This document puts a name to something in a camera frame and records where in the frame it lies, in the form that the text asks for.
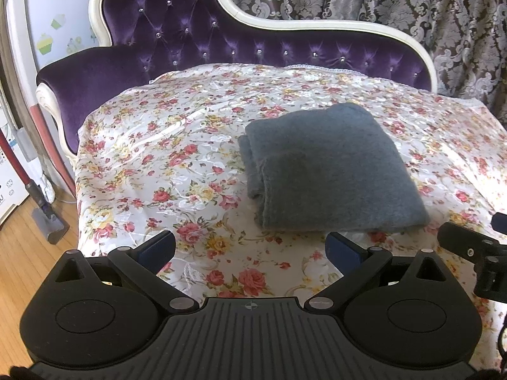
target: black bracket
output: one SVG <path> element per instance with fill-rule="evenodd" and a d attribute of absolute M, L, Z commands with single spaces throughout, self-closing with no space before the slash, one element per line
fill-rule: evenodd
<path fill-rule="evenodd" d="M 507 246 L 451 222 L 440 226 L 437 239 L 442 248 L 474 264 L 477 296 L 507 303 Z"/>

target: circular pad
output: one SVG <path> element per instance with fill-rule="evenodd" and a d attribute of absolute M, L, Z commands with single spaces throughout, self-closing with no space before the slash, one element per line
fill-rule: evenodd
<path fill-rule="evenodd" d="M 80 300 L 63 306 L 56 314 L 58 325 L 71 333 L 93 333 L 115 318 L 115 309 L 104 301 Z"/>
<path fill-rule="evenodd" d="M 37 292 L 21 318 L 20 334 L 36 360 L 89 369 L 135 353 L 158 324 L 157 309 L 142 294 L 81 279 Z"/>
<path fill-rule="evenodd" d="M 396 327 L 413 333 L 429 333 L 442 327 L 447 319 L 445 311 L 431 301 L 402 300 L 387 310 Z"/>
<path fill-rule="evenodd" d="M 469 359 L 480 337 L 480 318 L 465 293 L 457 296 L 439 283 L 400 281 L 362 293 L 345 309 L 348 333 L 367 354 L 401 367 Z"/>

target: gray fleece blanket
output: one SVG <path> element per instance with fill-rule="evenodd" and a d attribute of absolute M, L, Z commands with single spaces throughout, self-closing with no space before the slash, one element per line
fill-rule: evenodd
<path fill-rule="evenodd" d="M 256 120 L 239 137 L 257 223 L 276 231 L 385 231 L 428 214 L 396 146 L 351 103 Z"/>

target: gray patterned curtain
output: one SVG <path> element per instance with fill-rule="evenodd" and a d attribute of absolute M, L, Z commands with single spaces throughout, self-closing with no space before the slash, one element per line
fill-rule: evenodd
<path fill-rule="evenodd" d="M 379 22 L 433 57 L 439 92 L 478 98 L 507 128 L 507 0 L 234 0 L 262 18 Z"/>

